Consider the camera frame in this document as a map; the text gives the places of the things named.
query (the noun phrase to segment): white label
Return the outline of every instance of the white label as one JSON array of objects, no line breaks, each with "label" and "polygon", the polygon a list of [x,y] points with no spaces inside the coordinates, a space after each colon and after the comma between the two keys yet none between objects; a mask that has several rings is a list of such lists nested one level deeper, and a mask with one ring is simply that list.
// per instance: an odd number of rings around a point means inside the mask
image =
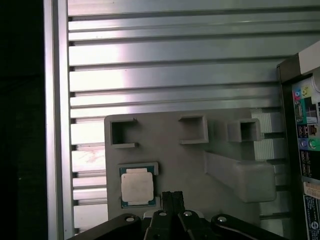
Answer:
[{"label": "white label", "polygon": [[320,200],[320,185],[304,182],[304,194]]}]

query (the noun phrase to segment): metal wall panel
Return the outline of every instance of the metal wall panel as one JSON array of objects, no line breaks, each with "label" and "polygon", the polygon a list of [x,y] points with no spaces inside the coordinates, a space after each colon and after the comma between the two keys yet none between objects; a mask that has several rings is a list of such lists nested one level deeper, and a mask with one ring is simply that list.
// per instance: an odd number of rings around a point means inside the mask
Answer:
[{"label": "metal wall panel", "polygon": [[[287,184],[276,66],[319,40],[318,0],[69,0],[68,15],[61,122],[70,121],[63,160],[74,178],[64,189],[73,188],[67,205],[80,232],[107,219],[107,115],[251,108],[264,138],[255,158]],[[262,227],[288,231],[287,218],[272,219],[289,211],[287,195],[260,206]]]}]

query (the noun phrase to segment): dark background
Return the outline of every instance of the dark background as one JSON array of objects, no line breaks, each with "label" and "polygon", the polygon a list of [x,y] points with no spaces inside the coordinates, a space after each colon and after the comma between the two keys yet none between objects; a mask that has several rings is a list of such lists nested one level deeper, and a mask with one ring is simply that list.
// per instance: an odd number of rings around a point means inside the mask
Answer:
[{"label": "dark background", "polygon": [[12,240],[45,240],[43,1],[0,1],[0,26],[2,234]]}]

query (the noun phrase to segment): black frame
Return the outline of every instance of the black frame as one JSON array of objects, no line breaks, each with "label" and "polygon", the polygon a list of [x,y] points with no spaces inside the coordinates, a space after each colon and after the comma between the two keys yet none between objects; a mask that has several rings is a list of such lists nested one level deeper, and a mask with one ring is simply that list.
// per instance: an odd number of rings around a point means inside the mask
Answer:
[{"label": "black frame", "polygon": [[282,113],[284,116],[287,159],[290,170],[292,233],[294,240],[307,240],[308,229],[305,215],[304,189],[302,184],[296,118],[292,86],[312,74],[302,75],[299,54],[288,58],[277,66],[277,79],[281,84]]}]

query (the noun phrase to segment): square holder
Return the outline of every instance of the square holder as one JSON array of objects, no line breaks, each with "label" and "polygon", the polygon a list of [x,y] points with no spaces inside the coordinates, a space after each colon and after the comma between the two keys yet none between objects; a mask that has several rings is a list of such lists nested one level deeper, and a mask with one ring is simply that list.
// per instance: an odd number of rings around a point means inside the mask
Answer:
[{"label": "square holder", "polygon": [[183,127],[182,145],[206,144],[209,142],[208,121],[205,115],[182,115],[179,122]]},{"label": "square holder", "polygon": [[239,119],[227,125],[229,142],[253,142],[261,140],[260,121],[257,118]]},{"label": "square holder", "polygon": [[115,149],[136,148],[137,142],[128,141],[128,130],[137,126],[134,118],[110,122],[110,144]]}]

